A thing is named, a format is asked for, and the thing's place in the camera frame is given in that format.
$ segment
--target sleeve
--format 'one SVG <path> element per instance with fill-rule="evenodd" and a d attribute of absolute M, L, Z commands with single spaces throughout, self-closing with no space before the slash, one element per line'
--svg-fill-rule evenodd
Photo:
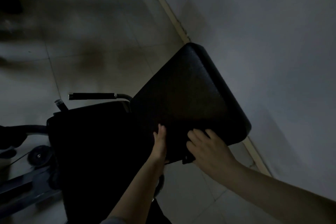
<path fill-rule="evenodd" d="M 120 218 L 113 217 L 103 220 L 100 224 L 126 224 L 126 223 Z"/>

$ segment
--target person's right hand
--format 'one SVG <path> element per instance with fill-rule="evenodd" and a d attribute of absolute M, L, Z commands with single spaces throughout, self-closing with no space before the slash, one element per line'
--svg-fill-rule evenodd
<path fill-rule="evenodd" d="M 201 130 L 188 132 L 191 141 L 187 141 L 188 150 L 194 155 L 194 163 L 217 182 L 223 182 L 223 176 L 240 164 L 234 158 L 229 147 L 211 129 L 206 129 L 206 136 Z"/>

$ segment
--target person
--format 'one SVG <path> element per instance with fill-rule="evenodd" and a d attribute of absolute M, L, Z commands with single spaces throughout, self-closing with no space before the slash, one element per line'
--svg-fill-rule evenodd
<path fill-rule="evenodd" d="M 144 224 L 166 161 L 166 128 L 159 124 L 148 160 L 101 224 Z M 283 223 L 336 223 L 336 202 L 263 175 L 239 163 L 211 129 L 188 132 L 194 163 L 212 179 Z"/>

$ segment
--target wall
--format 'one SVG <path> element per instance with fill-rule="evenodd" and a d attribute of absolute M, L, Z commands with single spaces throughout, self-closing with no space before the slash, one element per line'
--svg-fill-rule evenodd
<path fill-rule="evenodd" d="M 252 123 L 271 174 L 336 200 L 335 0 L 166 0 Z"/>

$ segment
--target black leather cushion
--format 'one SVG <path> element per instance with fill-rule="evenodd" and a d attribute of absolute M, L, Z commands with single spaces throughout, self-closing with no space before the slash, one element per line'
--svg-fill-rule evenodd
<path fill-rule="evenodd" d="M 56 113 L 47 121 L 69 223 L 100 223 L 151 150 L 125 107 L 115 101 Z"/>
<path fill-rule="evenodd" d="M 167 158 L 193 160 L 187 132 L 211 128 L 227 145 L 245 139 L 251 124 L 205 49 L 188 43 L 135 95 L 131 110 L 145 138 L 167 127 Z"/>

